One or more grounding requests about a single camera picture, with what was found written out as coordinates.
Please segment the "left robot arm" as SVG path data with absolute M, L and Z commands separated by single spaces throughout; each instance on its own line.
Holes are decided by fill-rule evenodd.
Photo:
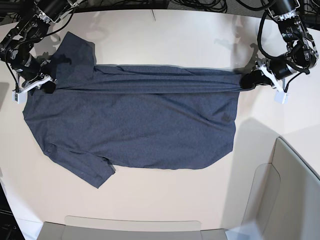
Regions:
M 266 61 L 257 61 L 249 74 L 243 76 L 239 84 L 243 90 L 256 86 L 271 86 L 280 93 L 287 93 L 290 83 L 302 74 L 310 74 L 318 59 L 319 53 L 312 35 L 298 13 L 298 0 L 261 1 L 260 7 L 252 7 L 239 0 L 244 8 L 258 12 L 263 11 L 257 34 L 257 46 Z M 286 43 L 286 52 L 279 56 L 268 54 L 262 46 L 263 27 L 270 17 L 278 27 Z

